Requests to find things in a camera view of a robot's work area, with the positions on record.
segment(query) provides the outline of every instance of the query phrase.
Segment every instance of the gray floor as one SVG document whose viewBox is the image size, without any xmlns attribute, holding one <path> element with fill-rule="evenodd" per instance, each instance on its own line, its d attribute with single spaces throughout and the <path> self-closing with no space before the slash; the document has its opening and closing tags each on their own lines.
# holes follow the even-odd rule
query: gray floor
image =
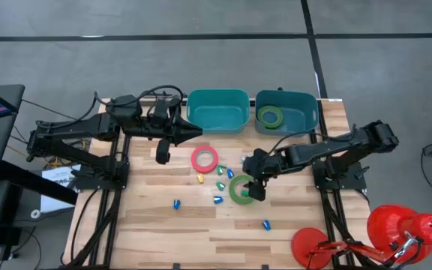
<svg viewBox="0 0 432 270">
<path fill-rule="evenodd" d="M 432 32 L 432 1 L 310 0 L 316 33 Z M 290 0 L 0 0 L 0 36 L 305 32 L 300 1 Z M 432 143 L 432 39 L 318 40 L 330 98 L 343 98 L 350 122 L 381 119 L 400 139 L 391 154 L 364 160 L 371 208 L 396 203 L 432 212 L 432 190 L 419 167 Z M 281 86 L 317 96 L 306 40 L 200 40 L 0 43 L 0 84 L 22 83 L 26 99 L 78 116 L 92 92 L 115 97 L 172 83 L 192 89 L 237 88 L 254 96 Z M 23 104 L 16 126 L 28 136 L 35 120 L 62 120 Z M 21 151 L 24 145 L 11 140 Z M 7 151 L 4 158 L 29 170 Z M 432 180 L 432 158 L 425 160 Z M 28 218 L 38 196 L 25 193 Z M 42 221 L 36 236 L 41 267 L 57 267 L 71 213 Z M 33 241 L 2 269 L 32 269 Z M 432 269 L 432 254 L 408 269 Z"/>
</svg>

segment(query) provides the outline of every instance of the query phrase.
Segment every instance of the red lamp base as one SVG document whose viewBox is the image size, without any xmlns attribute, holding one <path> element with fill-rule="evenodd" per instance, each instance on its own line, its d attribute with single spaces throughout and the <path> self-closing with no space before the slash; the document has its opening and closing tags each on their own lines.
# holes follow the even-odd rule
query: red lamp base
<svg viewBox="0 0 432 270">
<path fill-rule="evenodd" d="M 320 242 L 325 241 L 328 241 L 328 236 L 318 229 L 300 229 L 292 237 L 292 255 L 296 261 L 305 268 L 321 269 L 329 264 L 331 254 L 318 253 L 311 257 L 310 252 L 314 250 Z"/>
</svg>

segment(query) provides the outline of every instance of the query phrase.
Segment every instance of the green tape roll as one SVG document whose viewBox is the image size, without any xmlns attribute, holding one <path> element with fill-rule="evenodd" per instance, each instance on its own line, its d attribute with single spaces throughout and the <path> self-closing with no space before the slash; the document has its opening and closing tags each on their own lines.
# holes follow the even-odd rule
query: green tape roll
<svg viewBox="0 0 432 270">
<path fill-rule="evenodd" d="M 265 113 L 274 113 L 277 117 L 276 121 L 272 123 L 264 121 L 263 115 Z M 277 128 L 283 123 L 283 112 L 281 112 L 281 109 L 276 106 L 264 106 L 258 110 L 258 121 L 265 128 Z"/>
<path fill-rule="evenodd" d="M 249 175 L 237 175 L 231 180 L 231 182 L 229 183 L 229 196 L 235 203 L 246 205 L 253 202 L 253 198 L 241 197 L 238 194 L 236 194 L 237 184 L 246 184 L 252 180 L 253 179 Z"/>
</svg>

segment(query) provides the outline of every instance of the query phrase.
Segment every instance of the red lamp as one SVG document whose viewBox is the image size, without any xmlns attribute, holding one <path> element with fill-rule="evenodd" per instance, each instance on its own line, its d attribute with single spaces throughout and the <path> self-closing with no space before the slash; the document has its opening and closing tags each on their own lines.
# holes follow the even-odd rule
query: red lamp
<svg viewBox="0 0 432 270">
<path fill-rule="evenodd" d="M 380 263 L 404 263 L 418 250 L 413 244 L 422 243 L 417 263 L 432 251 L 432 214 L 418 214 L 401 205 L 382 205 L 371 212 L 367 220 L 367 234 L 374 247 L 363 244 L 329 242 L 318 229 L 300 229 L 292 238 L 291 249 L 295 259 L 304 267 L 321 269 L 329 264 L 331 256 L 341 251 L 352 251 Z"/>
</svg>

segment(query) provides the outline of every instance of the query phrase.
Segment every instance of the plastic bin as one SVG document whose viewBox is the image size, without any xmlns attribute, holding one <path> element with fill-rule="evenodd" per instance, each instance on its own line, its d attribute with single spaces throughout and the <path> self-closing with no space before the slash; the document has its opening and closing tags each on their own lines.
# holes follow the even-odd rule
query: plastic bin
<svg viewBox="0 0 432 270">
<path fill-rule="evenodd" d="M 275 106 L 281 110 L 283 113 L 281 125 L 275 129 L 268 129 L 258 121 L 257 113 L 264 106 Z M 273 122 L 275 116 L 266 113 L 262 117 L 268 122 Z M 287 135 L 294 132 L 308 132 L 318 125 L 318 118 L 318 103 L 311 94 L 295 91 L 263 90 L 256 96 L 255 127 L 262 134 Z"/>
<path fill-rule="evenodd" d="M 186 116 L 205 134 L 237 134 L 249 122 L 249 96 L 239 89 L 194 90 L 187 97 Z"/>
</svg>

